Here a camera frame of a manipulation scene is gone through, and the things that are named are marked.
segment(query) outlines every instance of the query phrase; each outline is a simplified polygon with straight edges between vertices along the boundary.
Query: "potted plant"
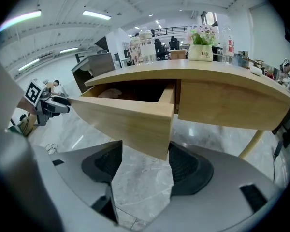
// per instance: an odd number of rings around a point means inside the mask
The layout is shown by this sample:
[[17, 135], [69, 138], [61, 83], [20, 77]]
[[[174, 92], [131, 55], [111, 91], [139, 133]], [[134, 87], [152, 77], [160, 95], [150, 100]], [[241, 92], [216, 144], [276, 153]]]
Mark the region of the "potted plant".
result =
[[186, 42], [190, 44], [189, 60], [213, 61], [212, 46], [217, 44], [217, 27], [201, 25], [188, 29]]

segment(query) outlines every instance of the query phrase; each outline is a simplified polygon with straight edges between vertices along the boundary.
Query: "glass jar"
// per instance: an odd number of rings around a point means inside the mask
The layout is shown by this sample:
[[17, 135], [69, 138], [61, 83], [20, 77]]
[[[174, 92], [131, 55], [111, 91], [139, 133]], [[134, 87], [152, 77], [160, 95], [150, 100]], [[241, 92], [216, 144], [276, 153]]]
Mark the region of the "glass jar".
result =
[[140, 37], [135, 36], [131, 38], [130, 55], [134, 65], [141, 64], [143, 59], [140, 49]]
[[141, 55], [143, 58], [143, 63], [149, 64], [155, 62], [156, 59], [156, 50], [155, 43], [153, 40], [153, 35], [149, 30], [140, 31], [140, 49]]

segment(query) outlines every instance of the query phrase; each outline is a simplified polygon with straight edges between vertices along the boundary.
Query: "wooden desk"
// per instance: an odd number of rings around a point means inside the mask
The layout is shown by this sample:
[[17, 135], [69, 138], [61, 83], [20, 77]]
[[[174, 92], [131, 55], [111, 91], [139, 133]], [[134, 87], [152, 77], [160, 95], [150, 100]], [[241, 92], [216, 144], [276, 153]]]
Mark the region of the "wooden desk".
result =
[[[219, 62], [158, 61], [108, 72], [85, 85], [94, 87], [69, 99], [83, 120], [163, 160], [174, 113], [182, 120], [257, 129], [243, 158], [290, 106], [290, 93], [270, 78]], [[109, 88], [123, 94], [119, 99], [97, 98]]]

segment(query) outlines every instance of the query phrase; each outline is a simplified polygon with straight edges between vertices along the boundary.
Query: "flower pot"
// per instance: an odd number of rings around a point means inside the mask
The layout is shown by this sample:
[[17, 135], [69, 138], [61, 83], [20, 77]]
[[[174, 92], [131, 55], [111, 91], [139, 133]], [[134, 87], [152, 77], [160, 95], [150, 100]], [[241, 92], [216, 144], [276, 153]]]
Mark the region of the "flower pot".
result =
[[189, 48], [189, 60], [213, 61], [213, 51], [210, 45], [193, 44]]

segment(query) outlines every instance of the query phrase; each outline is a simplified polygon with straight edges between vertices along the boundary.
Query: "cardboard box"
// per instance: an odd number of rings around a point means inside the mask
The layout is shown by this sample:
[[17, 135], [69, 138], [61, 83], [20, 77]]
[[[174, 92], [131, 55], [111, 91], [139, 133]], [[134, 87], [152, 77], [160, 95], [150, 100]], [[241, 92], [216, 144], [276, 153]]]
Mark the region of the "cardboard box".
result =
[[171, 50], [171, 60], [186, 59], [186, 50]]

